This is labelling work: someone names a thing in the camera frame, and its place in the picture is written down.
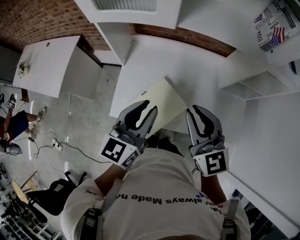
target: person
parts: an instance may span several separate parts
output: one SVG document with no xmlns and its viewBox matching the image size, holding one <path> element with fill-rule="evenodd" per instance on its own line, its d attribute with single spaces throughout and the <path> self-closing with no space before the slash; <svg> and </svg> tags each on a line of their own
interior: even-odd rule
<svg viewBox="0 0 300 240">
<path fill-rule="evenodd" d="M 29 129 L 29 122 L 41 122 L 44 120 L 47 114 L 47 107 L 44 107 L 37 115 L 30 114 L 24 110 L 18 112 L 12 117 L 13 109 L 15 105 L 12 104 L 9 109 L 6 118 L 0 117 L 0 138 L 9 145 L 13 139 L 25 131 L 30 139 L 35 139 L 36 137 L 36 126 Z"/>
<path fill-rule="evenodd" d="M 226 200 L 216 175 L 201 176 L 201 191 L 195 187 L 188 160 L 171 143 L 172 137 L 172 131 L 160 140 L 151 136 L 147 139 L 149 147 L 130 170 L 112 165 L 95 180 L 87 179 L 77 187 L 61 214 L 66 238 L 92 240 L 80 238 L 85 214 L 90 208 L 103 208 L 104 197 L 119 179 L 123 180 L 120 191 L 103 213 L 101 240 L 221 239 L 230 200 Z M 240 203 L 234 221 L 237 239 L 250 239 L 248 219 Z"/>
</svg>

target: power strip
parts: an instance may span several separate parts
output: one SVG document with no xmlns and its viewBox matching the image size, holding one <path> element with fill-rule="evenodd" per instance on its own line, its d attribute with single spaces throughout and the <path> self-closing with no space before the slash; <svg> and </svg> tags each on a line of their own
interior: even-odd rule
<svg viewBox="0 0 300 240">
<path fill-rule="evenodd" d="M 61 148 L 59 142 L 58 142 L 55 138 L 52 139 L 52 146 L 53 146 L 53 147 L 56 147 L 56 149 L 57 149 L 58 151 L 61 151 L 61 150 L 62 150 L 62 148 Z"/>
</svg>

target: brick wall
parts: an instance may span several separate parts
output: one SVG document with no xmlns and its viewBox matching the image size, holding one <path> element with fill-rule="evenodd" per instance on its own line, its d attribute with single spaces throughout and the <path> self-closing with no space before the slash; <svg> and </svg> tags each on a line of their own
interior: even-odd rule
<svg viewBox="0 0 300 240">
<path fill-rule="evenodd" d="M 234 47 L 226 43 L 220 42 L 201 33 L 178 27 L 174 30 L 145 24 L 131 24 L 131 32 L 133 34 L 156 36 L 191 44 L 224 57 L 229 56 L 233 51 L 235 51 Z"/>
<path fill-rule="evenodd" d="M 13 48 L 75 35 L 85 52 L 110 50 L 74 0 L 0 0 L 0 41 Z"/>
</svg>

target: american flag print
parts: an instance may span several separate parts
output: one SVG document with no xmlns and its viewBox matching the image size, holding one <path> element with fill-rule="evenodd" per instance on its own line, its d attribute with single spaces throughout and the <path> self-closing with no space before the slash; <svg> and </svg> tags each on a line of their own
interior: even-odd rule
<svg viewBox="0 0 300 240">
<path fill-rule="evenodd" d="M 274 28 L 272 36 L 272 45 L 280 44 L 285 40 L 285 28 Z"/>
<path fill-rule="evenodd" d="M 258 16 L 258 18 L 256 18 L 256 19 L 254 20 L 254 23 L 257 23 L 257 22 L 261 21 L 262 19 L 263 19 L 263 14 L 260 14 L 260 15 Z"/>
</svg>

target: blue shorts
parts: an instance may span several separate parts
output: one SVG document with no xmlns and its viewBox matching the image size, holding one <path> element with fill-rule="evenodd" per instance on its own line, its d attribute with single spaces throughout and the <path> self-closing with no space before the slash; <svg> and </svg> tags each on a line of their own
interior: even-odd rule
<svg viewBox="0 0 300 240">
<path fill-rule="evenodd" d="M 27 120 L 27 113 L 23 110 L 21 112 L 18 112 L 15 116 L 11 118 L 7 131 L 9 132 L 9 134 L 13 134 L 13 136 L 10 136 L 10 138 L 15 139 L 28 127 L 29 124 Z"/>
</svg>

